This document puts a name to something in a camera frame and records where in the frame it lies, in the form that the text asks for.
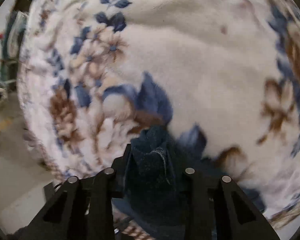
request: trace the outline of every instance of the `blue leaf pattern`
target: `blue leaf pattern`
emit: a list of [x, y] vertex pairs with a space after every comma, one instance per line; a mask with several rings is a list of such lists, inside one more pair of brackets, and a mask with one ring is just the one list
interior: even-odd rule
[[115, 15], [113, 15], [110, 19], [110, 26], [113, 26], [114, 32], [120, 32], [122, 31], [127, 25], [126, 20], [124, 18], [124, 15], [122, 12], [118, 12]]
[[293, 13], [294, 13], [295, 17], [300, 21], [300, 11], [299, 11], [299, 9], [294, 8]]
[[268, 24], [279, 35], [286, 35], [288, 20], [275, 5], [271, 6], [271, 12], [274, 18], [273, 20], [269, 21]]
[[133, 85], [125, 84], [120, 86], [108, 87], [103, 95], [102, 100], [105, 100], [107, 96], [111, 94], [121, 94], [125, 95], [130, 101], [134, 102], [137, 98], [137, 91]]
[[78, 54], [83, 45], [83, 42], [87, 39], [87, 34], [91, 31], [91, 27], [84, 27], [80, 32], [80, 37], [74, 37], [74, 44], [71, 47], [70, 54]]
[[144, 72], [144, 80], [135, 100], [137, 110], [159, 114], [167, 124], [172, 119], [172, 106], [164, 90], [152, 80], [148, 72]]
[[87, 171], [89, 171], [89, 172], [92, 171], [92, 168], [84, 159], [81, 160], [81, 164], [86, 167]]
[[52, 56], [47, 59], [47, 62], [53, 67], [54, 76], [58, 76], [58, 72], [64, 69], [63, 60], [56, 48], [53, 48]]
[[81, 30], [80, 38], [85, 41], [87, 39], [87, 34], [91, 31], [91, 26], [84, 27]]
[[71, 83], [70, 83], [69, 79], [66, 79], [66, 81], [63, 85], [63, 88], [67, 93], [67, 98], [69, 99], [70, 95], [71, 95]]
[[88, 94], [88, 92], [83, 87], [82, 83], [79, 83], [79, 85], [76, 86], [74, 89], [77, 93], [77, 98], [78, 98], [80, 107], [89, 107], [89, 105], [91, 103], [91, 98], [90, 98], [90, 95]]
[[290, 62], [288, 61], [283, 61], [280, 58], [277, 58], [277, 67], [279, 69], [279, 71], [281, 72], [281, 74], [289, 79], [289, 80], [294, 80], [294, 75], [293, 75], [293, 71], [290, 68]]
[[299, 151], [300, 151], [300, 134], [299, 134], [298, 141], [293, 146], [293, 150], [292, 150], [292, 152], [290, 154], [291, 157], [294, 158], [298, 154]]
[[83, 156], [84, 156], [84, 155], [82, 154], [82, 152], [80, 151], [79, 148], [76, 148], [76, 149], [74, 150], [74, 154], [77, 154], [77, 155], [79, 155], [80, 157], [83, 157]]
[[105, 23], [108, 25], [108, 18], [104, 12], [99, 12], [94, 16], [98, 23]]
[[58, 87], [59, 87], [58, 85], [52, 85], [52, 86], [51, 86], [51, 88], [52, 88], [53, 90], [57, 90]]
[[40, 27], [41, 27], [41, 28], [44, 28], [45, 25], [46, 25], [46, 21], [42, 19], [42, 20], [40, 21]]
[[95, 85], [96, 85], [96, 87], [101, 87], [102, 86], [102, 82], [101, 82], [101, 80], [100, 79], [97, 79], [96, 80], [96, 82], [95, 82]]
[[56, 141], [57, 141], [57, 145], [58, 145], [59, 149], [62, 150], [63, 146], [62, 146], [61, 140], [57, 137]]
[[131, 2], [129, 2], [128, 0], [119, 0], [115, 3], [114, 6], [118, 8], [126, 8], [129, 4], [131, 4]]
[[193, 159], [200, 160], [207, 144], [207, 139], [199, 125], [195, 124], [188, 132], [181, 134], [178, 144], [181, 145]]
[[284, 36], [283, 35], [280, 35], [279, 39], [276, 41], [275, 48], [281, 54], [286, 54], [286, 48], [285, 48], [285, 44], [284, 44]]
[[80, 37], [74, 37], [74, 44], [71, 47], [70, 54], [78, 54], [83, 44], [83, 40]]
[[300, 198], [300, 192], [295, 193], [295, 194], [292, 196], [291, 200], [298, 200], [299, 198]]
[[88, 2], [83, 2], [82, 5], [79, 8], [79, 11], [82, 11], [87, 4], [88, 4]]
[[100, 0], [100, 3], [103, 3], [103, 4], [110, 3], [110, 0]]

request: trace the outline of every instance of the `brown flower pattern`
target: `brown flower pattern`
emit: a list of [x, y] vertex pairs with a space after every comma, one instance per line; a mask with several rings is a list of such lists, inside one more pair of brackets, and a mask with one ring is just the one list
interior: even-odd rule
[[272, 134], [279, 137], [286, 144], [286, 132], [282, 129], [285, 123], [298, 125], [298, 113], [293, 98], [293, 87], [290, 81], [286, 81], [281, 87], [276, 80], [265, 81], [265, 100], [262, 104], [262, 118], [269, 118], [268, 132], [257, 140], [257, 145], [263, 144]]
[[103, 59], [108, 64], [118, 63], [125, 57], [124, 49], [128, 46], [119, 34], [111, 33], [102, 43]]
[[50, 113], [57, 130], [58, 137], [65, 146], [71, 149], [83, 140], [75, 125], [76, 106], [67, 98], [66, 91], [59, 87], [50, 99]]
[[91, 41], [98, 41], [98, 42], [102, 42], [102, 38], [101, 36], [106, 32], [106, 25], [104, 24], [98, 24], [97, 27], [95, 27], [94, 29], [91, 30], [91, 32], [89, 32], [87, 34], [87, 38]]
[[41, 20], [46, 20], [49, 18], [49, 15], [50, 15], [51, 11], [50, 10], [43, 10], [40, 17], [41, 17]]

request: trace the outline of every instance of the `flower print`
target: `flower print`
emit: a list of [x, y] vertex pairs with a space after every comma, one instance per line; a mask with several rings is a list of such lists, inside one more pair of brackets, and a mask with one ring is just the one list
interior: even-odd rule
[[101, 45], [104, 48], [103, 59], [108, 64], [117, 63], [124, 59], [123, 50], [127, 47], [127, 43], [122, 40], [119, 34], [111, 33], [105, 38]]
[[68, 148], [83, 140], [76, 129], [75, 119], [77, 110], [74, 102], [68, 98], [67, 91], [62, 87], [56, 89], [55, 95], [50, 98], [50, 114], [58, 138]]
[[291, 151], [291, 157], [294, 158], [298, 152], [300, 152], [300, 134], [299, 134], [299, 137], [298, 137], [298, 141], [296, 141], [296, 143], [294, 144], [293, 146], [293, 149]]
[[168, 124], [172, 119], [173, 109], [166, 92], [153, 81], [150, 73], [144, 72], [143, 75], [141, 89], [134, 101], [136, 109], [159, 115]]
[[293, 74], [300, 83], [300, 31], [295, 30], [296, 25], [289, 26], [289, 34], [286, 43], [286, 52], [292, 66]]
[[53, 68], [53, 75], [56, 77], [60, 70], [65, 69], [61, 55], [56, 48], [53, 48], [52, 55], [47, 59], [47, 62]]
[[112, 26], [113, 32], [121, 32], [127, 26], [126, 19], [122, 12], [114, 14], [110, 19], [107, 18], [104, 12], [99, 12], [94, 15], [96, 21], [100, 24], [106, 24], [107, 27]]
[[207, 145], [207, 138], [198, 124], [187, 132], [183, 132], [178, 140], [181, 145], [190, 155], [191, 158], [200, 160], [202, 152]]
[[102, 62], [101, 55], [104, 49], [98, 44], [98, 42], [91, 42], [91, 40], [85, 40], [80, 49], [80, 52], [76, 59], [72, 63], [73, 68], [78, 68], [84, 62], [94, 62], [100, 64]]
[[77, 54], [80, 52], [81, 47], [83, 45], [83, 42], [87, 39], [87, 34], [90, 32], [91, 27], [90, 26], [86, 26], [84, 28], [81, 29], [80, 31], [80, 36], [74, 37], [74, 44], [72, 45], [71, 49], [70, 49], [70, 55], [73, 54]]
[[139, 136], [129, 133], [136, 125], [131, 119], [121, 122], [116, 122], [111, 117], [104, 119], [97, 135], [96, 147], [97, 155], [104, 166], [110, 167], [115, 158], [122, 156], [130, 140]]
[[90, 31], [87, 34], [87, 38], [91, 42], [94, 42], [94, 41], [101, 42], [101, 35], [105, 31], [105, 29], [106, 29], [106, 25], [105, 24], [98, 24], [98, 26], [95, 29], [93, 29], [92, 31]]
[[46, 21], [49, 18], [50, 13], [51, 13], [50, 10], [45, 10], [45, 9], [42, 10], [42, 12], [40, 14], [40, 17], [41, 17], [40, 27], [41, 28], [44, 28]]
[[133, 103], [120, 94], [111, 94], [106, 97], [102, 109], [105, 118], [112, 117], [117, 122], [131, 119], [134, 115]]
[[106, 71], [101, 77], [101, 86], [98, 89], [98, 93], [102, 96], [107, 88], [117, 86], [121, 82], [117, 75], [111, 71]]
[[284, 123], [296, 126], [299, 129], [293, 86], [290, 81], [285, 81], [284, 85], [280, 86], [274, 79], [266, 80], [265, 100], [261, 116], [269, 118], [270, 124], [268, 132], [257, 140], [258, 145], [263, 144], [270, 133], [274, 137], [279, 136], [280, 140], [286, 144], [286, 131], [282, 129]]
[[86, 7], [87, 2], [82, 3], [82, 5], [77, 8], [78, 13], [74, 16], [74, 19], [77, 20], [78, 25], [82, 25], [84, 20], [87, 18], [88, 14], [83, 12], [83, 9]]

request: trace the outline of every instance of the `white blanket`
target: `white blanket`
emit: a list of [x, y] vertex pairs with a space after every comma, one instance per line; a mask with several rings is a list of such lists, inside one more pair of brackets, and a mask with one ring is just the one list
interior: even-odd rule
[[150, 125], [190, 141], [199, 127], [202, 154], [261, 192], [274, 228], [300, 214], [292, 0], [34, 0], [20, 61], [21, 107], [59, 179], [110, 166]]

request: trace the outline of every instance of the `white floor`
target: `white floor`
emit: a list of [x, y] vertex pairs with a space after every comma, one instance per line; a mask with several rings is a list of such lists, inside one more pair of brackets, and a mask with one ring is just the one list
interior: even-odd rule
[[[0, 7], [0, 32], [14, 1], [5, 0]], [[10, 95], [9, 107], [0, 113], [0, 122], [7, 117], [12, 117], [13, 123], [0, 136], [0, 227], [4, 233], [14, 233], [28, 225], [42, 208], [42, 188], [52, 176], [36, 164], [23, 144], [23, 120], [16, 95]], [[288, 240], [299, 225], [300, 216], [277, 233]]]

